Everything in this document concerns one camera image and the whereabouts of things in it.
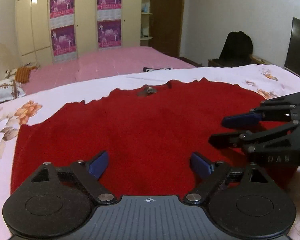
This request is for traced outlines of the red knit sweater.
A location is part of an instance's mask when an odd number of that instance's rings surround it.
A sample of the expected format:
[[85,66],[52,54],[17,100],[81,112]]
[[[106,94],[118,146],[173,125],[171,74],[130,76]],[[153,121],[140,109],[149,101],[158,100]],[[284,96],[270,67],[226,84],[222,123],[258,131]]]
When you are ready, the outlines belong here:
[[189,165],[193,152],[246,165],[241,150],[218,150],[208,139],[225,131],[225,116],[247,112],[261,101],[237,85],[200,80],[169,81],[149,96],[139,89],[115,89],[100,100],[67,103],[47,120],[21,126],[11,190],[46,161],[68,166],[107,151],[109,165],[100,183],[116,196],[183,196],[199,180]]

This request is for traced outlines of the white floral bed sheet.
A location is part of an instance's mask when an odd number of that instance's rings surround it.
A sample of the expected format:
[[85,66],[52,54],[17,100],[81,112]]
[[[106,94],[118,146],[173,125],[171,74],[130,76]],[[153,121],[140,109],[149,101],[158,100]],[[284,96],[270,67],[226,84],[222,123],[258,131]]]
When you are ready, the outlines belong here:
[[[149,73],[127,74],[102,79],[71,83],[50,90],[44,90],[0,104],[0,118],[6,119],[33,101],[42,108],[30,118],[31,125],[40,123],[55,114],[64,104],[70,102],[90,102],[108,96],[116,88],[133,90],[143,85],[163,85],[170,80],[183,83],[207,79],[224,82],[250,90],[253,94],[261,91],[274,96],[283,96],[300,92],[300,76],[292,71],[275,65],[248,65],[236,68],[190,68],[174,70],[157,70]],[[2,206],[10,196],[11,173],[16,138],[0,145],[0,239],[9,239],[11,234],[2,218]]]

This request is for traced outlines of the black television screen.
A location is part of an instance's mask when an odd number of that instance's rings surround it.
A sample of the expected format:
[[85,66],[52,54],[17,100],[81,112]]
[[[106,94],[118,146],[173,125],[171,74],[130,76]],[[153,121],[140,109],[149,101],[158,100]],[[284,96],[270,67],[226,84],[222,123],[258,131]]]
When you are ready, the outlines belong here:
[[292,20],[292,31],[285,67],[300,75],[300,19],[296,17]]

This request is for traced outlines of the black bag on chair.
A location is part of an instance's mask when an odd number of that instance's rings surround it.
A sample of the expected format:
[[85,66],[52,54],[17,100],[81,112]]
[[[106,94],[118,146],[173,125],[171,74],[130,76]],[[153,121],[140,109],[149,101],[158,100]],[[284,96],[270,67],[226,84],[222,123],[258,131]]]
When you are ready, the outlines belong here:
[[230,32],[226,38],[219,60],[223,62],[251,63],[253,42],[242,31]]

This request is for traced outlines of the grey sweater neck label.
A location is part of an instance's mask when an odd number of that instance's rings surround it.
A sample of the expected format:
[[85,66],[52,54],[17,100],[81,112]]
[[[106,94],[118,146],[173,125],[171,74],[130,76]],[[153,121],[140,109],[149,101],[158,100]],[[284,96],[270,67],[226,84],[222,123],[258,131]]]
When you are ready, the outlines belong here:
[[141,90],[137,93],[137,96],[150,96],[150,95],[155,94],[157,92],[158,92],[157,89],[155,89],[154,87],[145,86],[143,88],[143,90]]

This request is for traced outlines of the black white cloth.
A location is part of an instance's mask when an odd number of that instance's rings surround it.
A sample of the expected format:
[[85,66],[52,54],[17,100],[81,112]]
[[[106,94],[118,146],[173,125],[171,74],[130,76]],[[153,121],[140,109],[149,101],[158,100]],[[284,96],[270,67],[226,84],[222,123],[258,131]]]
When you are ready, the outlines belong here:
[[148,67],[143,67],[143,72],[144,73],[149,73],[149,72],[154,72],[154,71],[159,71],[159,70],[173,70],[173,68],[166,67],[166,68],[148,68]]

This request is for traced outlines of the pink bed cover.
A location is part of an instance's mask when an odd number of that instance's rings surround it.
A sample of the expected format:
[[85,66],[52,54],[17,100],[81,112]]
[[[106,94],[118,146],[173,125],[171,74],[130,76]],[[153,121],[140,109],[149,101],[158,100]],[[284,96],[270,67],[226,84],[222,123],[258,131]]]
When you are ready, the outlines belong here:
[[87,53],[79,59],[40,67],[22,85],[26,95],[70,83],[141,73],[144,68],[189,69],[194,66],[151,47],[116,48]]

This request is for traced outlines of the patterned pillow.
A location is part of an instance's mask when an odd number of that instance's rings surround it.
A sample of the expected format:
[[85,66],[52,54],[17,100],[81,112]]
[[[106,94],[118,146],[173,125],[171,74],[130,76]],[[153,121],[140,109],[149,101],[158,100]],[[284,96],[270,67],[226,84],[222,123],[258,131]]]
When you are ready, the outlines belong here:
[[0,81],[0,104],[6,101],[22,98],[25,92],[21,87],[21,83],[12,80],[4,79]]

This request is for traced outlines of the orange cushion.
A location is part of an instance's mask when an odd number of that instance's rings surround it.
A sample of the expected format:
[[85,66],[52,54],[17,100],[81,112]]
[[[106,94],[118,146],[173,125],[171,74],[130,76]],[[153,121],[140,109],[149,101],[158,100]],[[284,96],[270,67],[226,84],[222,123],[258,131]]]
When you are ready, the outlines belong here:
[[28,83],[31,72],[33,70],[37,70],[37,69],[38,69],[37,66],[20,67],[20,68],[17,69],[17,71],[15,73],[14,80],[19,82],[19,83]]

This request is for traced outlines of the lower left purple poster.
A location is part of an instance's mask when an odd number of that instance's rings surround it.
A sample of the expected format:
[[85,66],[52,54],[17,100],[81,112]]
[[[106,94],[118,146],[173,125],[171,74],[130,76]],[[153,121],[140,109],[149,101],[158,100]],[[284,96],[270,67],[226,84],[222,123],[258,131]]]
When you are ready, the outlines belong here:
[[52,29],[51,44],[54,63],[77,59],[74,25]]

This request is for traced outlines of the purple poster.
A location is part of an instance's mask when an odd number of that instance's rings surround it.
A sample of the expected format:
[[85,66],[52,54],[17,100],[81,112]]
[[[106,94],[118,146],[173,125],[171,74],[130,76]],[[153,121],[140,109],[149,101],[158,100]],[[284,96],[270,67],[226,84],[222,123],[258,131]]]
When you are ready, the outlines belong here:
[[97,22],[98,48],[113,48],[122,45],[121,20]]
[[97,20],[120,20],[122,0],[97,0]]
[[74,0],[50,0],[50,29],[74,25]]
[[77,59],[74,25],[52,29],[51,44],[54,63]]

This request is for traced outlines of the lower right purple poster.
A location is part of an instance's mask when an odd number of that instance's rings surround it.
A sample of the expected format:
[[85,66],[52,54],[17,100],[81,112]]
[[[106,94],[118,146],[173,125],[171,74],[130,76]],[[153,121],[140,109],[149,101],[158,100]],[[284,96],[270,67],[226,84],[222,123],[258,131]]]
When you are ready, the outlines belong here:
[[122,45],[121,20],[97,22],[98,48],[113,48]]

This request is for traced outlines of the brown wooden door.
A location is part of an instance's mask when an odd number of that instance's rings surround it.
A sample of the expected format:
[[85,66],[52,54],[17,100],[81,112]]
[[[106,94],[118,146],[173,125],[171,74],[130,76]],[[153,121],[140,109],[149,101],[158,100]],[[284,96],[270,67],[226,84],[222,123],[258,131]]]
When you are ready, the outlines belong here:
[[149,45],[172,57],[179,56],[184,0],[151,0]]

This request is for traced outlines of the cream wardrobe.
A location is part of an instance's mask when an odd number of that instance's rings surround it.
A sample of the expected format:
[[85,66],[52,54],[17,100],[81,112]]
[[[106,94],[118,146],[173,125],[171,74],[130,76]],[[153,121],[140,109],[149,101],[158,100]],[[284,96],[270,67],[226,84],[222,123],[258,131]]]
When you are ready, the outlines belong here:
[[[53,62],[51,44],[50,0],[16,0],[15,24],[18,50],[22,63],[37,62],[47,66]],[[122,0],[122,45],[98,48],[97,0],[74,0],[74,27],[77,58],[84,54],[113,48],[140,45],[141,0]]]

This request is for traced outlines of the upper left purple poster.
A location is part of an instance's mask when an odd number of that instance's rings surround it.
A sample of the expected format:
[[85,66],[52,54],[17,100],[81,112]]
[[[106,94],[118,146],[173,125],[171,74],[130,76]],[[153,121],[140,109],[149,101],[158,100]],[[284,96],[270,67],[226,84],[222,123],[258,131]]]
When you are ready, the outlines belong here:
[[74,25],[74,0],[50,0],[50,29]]

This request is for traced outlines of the upper right purple poster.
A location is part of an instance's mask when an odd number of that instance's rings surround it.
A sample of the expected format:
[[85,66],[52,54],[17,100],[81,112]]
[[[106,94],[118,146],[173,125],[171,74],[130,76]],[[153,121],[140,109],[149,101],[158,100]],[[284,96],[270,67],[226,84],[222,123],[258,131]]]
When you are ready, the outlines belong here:
[[120,20],[122,0],[97,0],[97,20]]

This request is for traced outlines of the corner wall shelf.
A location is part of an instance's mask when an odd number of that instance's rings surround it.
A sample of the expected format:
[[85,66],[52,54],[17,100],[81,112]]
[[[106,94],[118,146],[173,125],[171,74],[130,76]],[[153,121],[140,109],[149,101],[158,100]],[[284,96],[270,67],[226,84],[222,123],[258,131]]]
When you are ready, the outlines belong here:
[[149,42],[153,38],[150,32],[152,15],[153,14],[151,12],[151,0],[142,0],[140,46],[149,46]]

